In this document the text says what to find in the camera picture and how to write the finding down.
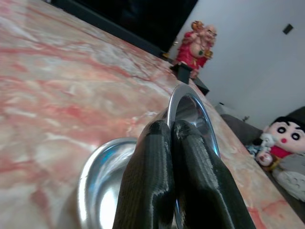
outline small black object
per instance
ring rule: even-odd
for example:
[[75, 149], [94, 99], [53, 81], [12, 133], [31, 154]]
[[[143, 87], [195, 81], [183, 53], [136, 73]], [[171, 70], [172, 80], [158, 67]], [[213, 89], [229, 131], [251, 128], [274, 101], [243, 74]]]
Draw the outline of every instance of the small black object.
[[189, 84], [189, 78], [191, 71], [193, 70], [191, 67], [187, 66], [184, 63], [178, 63], [173, 67], [170, 67], [178, 80], [183, 83]]
[[208, 92], [210, 90], [205, 86], [205, 84], [198, 77], [196, 79], [192, 79], [192, 80], [204, 95], [208, 94]]
[[283, 33], [286, 35], [293, 29], [294, 27], [291, 24], [288, 24], [285, 29], [283, 30]]

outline black hair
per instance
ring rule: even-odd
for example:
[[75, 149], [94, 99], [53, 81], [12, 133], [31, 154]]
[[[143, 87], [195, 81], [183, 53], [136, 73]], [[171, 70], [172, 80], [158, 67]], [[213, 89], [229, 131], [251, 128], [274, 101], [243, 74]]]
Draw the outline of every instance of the black hair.
[[278, 117], [277, 119], [275, 119], [273, 123], [281, 123], [281, 122], [287, 123], [287, 125], [289, 125], [289, 122], [295, 123], [305, 133], [305, 124], [296, 120], [296, 119], [294, 119], [294, 118], [291, 118], [291, 117], [288, 117], [288, 116], [282, 116], [282, 117]]

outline gray sofa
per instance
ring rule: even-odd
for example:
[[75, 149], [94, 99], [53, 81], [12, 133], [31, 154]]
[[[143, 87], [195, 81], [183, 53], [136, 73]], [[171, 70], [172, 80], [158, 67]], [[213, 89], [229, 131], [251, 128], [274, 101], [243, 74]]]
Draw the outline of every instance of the gray sofa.
[[[305, 106], [300, 109], [288, 114], [287, 116], [295, 118], [301, 122], [305, 123]], [[238, 139], [242, 142], [243, 145], [251, 144], [255, 139], [259, 138], [262, 134], [262, 130], [255, 128], [229, 114], [222, 114], [221, 117], [228, 124], [228, 126], [232, 129]], [[305, 223], [305, 203], [299, 201], [289, 195], [286, 190], [284, 190], [273, 178], [270, 172], [266, 172], [266, 175], [272, 181], [274, 186], [279, 190], [279, 192], [283, 195], [286, 201], [290, 204], [292, 209], [296, 212], [296, 214], [300, 217], [300, 219]]]

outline stuffed toy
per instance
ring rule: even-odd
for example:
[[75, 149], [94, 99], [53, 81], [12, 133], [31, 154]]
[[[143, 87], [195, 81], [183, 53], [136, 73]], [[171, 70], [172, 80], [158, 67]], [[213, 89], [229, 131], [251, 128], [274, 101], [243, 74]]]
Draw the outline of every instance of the stuffed toy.
[[305, 156], [283, 158], [272, 171], [275, 180], [293, 197], [305, 202]]
[[262, 139], [263, 142], [259, 148], [259, 152], [255, 156], [255, 159], [261, 166], [268, 167], [275, 161], [275, 158], [272, 157], [270, 151], [271, 147], [275, 145], [277, 139], [272, 134], [268, 133], [263, 133], [260, 136], [260, 139]]
[[293, 197], [305, 201], [305, 124], [279, 117], [264, 129], [256, 161]]

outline marble table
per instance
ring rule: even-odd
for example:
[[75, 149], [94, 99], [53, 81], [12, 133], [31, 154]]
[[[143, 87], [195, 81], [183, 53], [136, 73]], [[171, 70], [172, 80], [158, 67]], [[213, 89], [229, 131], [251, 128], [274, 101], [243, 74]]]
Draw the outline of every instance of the marble table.
[[[80, 170], [137, 137], [179, 82], [169, 63], [40, 0], [0, 4], [0, 228], [75, 229]], [[196, 88], [258, 229], [304, 228]]]

